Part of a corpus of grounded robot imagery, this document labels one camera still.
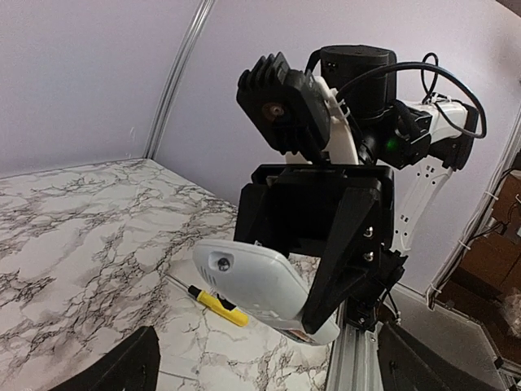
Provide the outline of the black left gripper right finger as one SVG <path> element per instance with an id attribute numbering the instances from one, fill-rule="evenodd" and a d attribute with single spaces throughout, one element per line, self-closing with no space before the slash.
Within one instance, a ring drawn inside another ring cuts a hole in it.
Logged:
<path id="1" fill-rule="evenodd" d="M 488 357 L 454 337 L 416 338 L 395 323 L 379 331 L 378 363 L 384 390 L 502 390 Z"/>

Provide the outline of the yellow black screwdriver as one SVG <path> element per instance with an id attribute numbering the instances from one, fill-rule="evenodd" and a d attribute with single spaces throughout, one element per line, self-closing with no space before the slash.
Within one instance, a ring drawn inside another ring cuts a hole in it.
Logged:
<path id="1" fill-rule="evenodd" d="M 210 295 L 202 289 L 197 288 L 194 285 L 190 285 L 187 291 L 197 302 L 204 305 L 213 313 L 219 315 L 221 318 L 224 318 L 239 327 L 247 326 L 248 316 L 240 310 L 226 309 L 216 297 Z"/>

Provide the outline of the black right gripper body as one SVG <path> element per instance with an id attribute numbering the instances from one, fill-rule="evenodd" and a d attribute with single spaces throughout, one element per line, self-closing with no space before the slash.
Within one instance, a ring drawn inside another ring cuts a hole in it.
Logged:
<path id="1" fill-rule="evenodd" d="M 284 255 L 321 257 L 340 201 L 348 198 L 349 227 L 361 227 L 362 197 L 377 208 L 370 222 L 378 244 L 390 248 L 394 236 L 394 173 L 383 165 L 263 164 L 243 187 L 234 240 Z"/>

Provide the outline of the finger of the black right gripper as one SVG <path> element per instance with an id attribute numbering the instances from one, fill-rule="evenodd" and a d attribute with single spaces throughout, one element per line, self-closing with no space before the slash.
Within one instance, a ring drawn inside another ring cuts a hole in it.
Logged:
<path id="1" fill-rule="evenodd" d="M 354 188 L 344 192 L 304 304 L 302 323 L 306 332 L 317 332 L 339 305 L 375 274 L 382 220 L 379 191 Z"/>

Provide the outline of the white remote control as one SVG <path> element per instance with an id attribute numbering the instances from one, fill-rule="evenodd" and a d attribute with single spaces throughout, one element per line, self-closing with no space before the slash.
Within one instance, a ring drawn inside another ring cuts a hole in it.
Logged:
<path id="1" fill-rule="evenodd" d="M 255 244 L 202 239 L 194 246 L 193 261 L 220 297 L 289 339 L 319 346 L 339 336 L 332 316 L 316 332 L 305 331 L 309 286 L 281 253 Z"/>

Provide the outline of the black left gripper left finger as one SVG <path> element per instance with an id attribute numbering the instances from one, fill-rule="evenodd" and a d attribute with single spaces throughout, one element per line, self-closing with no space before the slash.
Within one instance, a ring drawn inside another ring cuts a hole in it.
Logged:
<path id="1" fill-rule="evenodd" d="M 143 326 L 95 364 L 56 385 L 54 391 L 155 391 L 160 369 L 159 338 Z"/>

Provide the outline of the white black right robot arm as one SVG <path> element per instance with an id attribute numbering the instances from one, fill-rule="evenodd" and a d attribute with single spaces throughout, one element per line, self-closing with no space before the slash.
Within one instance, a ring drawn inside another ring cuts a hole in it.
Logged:
<path id="1" fill-rule="evenodd" d="M 284 257 L 320 260 L 312 285 L 278 273 L 274 301 L 256 318 L 314 345 L 338 336 L 332 318 L 373 330 L 404 274 L 414 228 L 449 176 L 486 135 L 483 107 L 425 86 L 419 103 L 396 97 L 399 71 L 450 78 L 435 55 L 399 62 L 388 49 L 324 46 L 304 70 L 282 54 L 261 57 L 236 99 L 282 165 L 261 165 L 241 192 L 234 238 Z"/>

